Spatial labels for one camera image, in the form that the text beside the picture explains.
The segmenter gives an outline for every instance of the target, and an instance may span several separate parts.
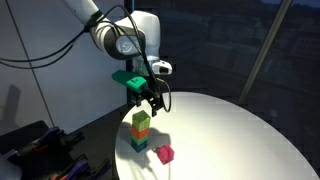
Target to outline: white round table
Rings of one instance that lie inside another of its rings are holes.
[[[272,126],[234,104],[196,93],[172,93],[171,112],[160,110],[151,118],[148,146],[137,153],[130,145],[130,127],[140,110],[151,117],[143,101],[129,111],[117,133],[121,180],[319,180]],[[175,156],[163,165],[152,149],[168,143]]]

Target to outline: toy block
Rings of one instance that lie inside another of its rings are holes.
[[[131,134],[133,134],[134,136],[136,136],[138,139],[141,139],[141,138],[143,138],[144,136],[146,136],[146,135],[149,134],[149,128],[147,128],[147,129],[142,130],[141,132],[139,132],[136,127],[132,126],[132,127],[131,127]]]
[[[131,146],[137,153],[139,153],[140,151],[142,151],[144,148],[147,147],[147,142],[148,141],[144,141],[142,144],[137,145],[134,141],[131,141]]]
[[[145,136],[141,139],[138,139],[137,137],[135,137],[134,135],[131,135],[131,141],[134,141],[137,145],[142,144],[144,141],[148,140],[148,136]]]
[[[150,116],[144,110],[132,115],[132,125],[139,132],[150,127],[150,120]]]
[[[169,144],[163,145],[157,149],[157,155],[163,165],[173,160],[174,151]]]

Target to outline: stacked blocks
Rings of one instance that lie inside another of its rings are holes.
[[[150,120],[143,110],[132,115],[131,146],[137,153],[147,147]]]

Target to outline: window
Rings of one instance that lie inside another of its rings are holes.
[[[136,1],[159,9],[160,55],[176,65],[173,91],[236,102],[279,8],[279,1]]]
[[[264,76],[260,71],[246,103],[249,104],[248,110],[251,112],[265,112],[264,115],[259,116],[284,134],[319,172],[320,58],[309,52],[314,47],[313,42],[320,37],[320,32],[317,31],[320,25],[319,23],[308,23],[306,26],[305,21],[296,22],[299,17],[316,22],[316,19],[320,17],[320,6],[314,5],[316,1],[314,4],[313,1],[305,1],[310,3],[304,5],[300,4],[301,2],[303,1],[293,1],[284,19],[287,23],[281,25],[279,31],[282,33],[276,36],[274,44],[286,38],[286,34],[292,31],[295,33],[290,37],[290,41],[294,42],[301,36],[312,36],[313,38],[304,38],[301,41],[300,45],[308,47],[299,50],[298,57],[286,56],[286,51],[279,50],[273,44],[264,61],[264,66],[272,60],[272,53],[278,62],[285,63],[292,68],[277,73],[272,71],[276,67],[271,66],[269,75],[264,73]]]

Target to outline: green cube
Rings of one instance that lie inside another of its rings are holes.
[[[138,146],[147,140],[148,140],[148,136],[144,136],[143,138],[139,139],[135,135],[133,134],[131,135],[131,141],[134,141]]]
[[[150,120],[150,116],[144,110],[132,115],[132,124],[139,132],[150,127]]]

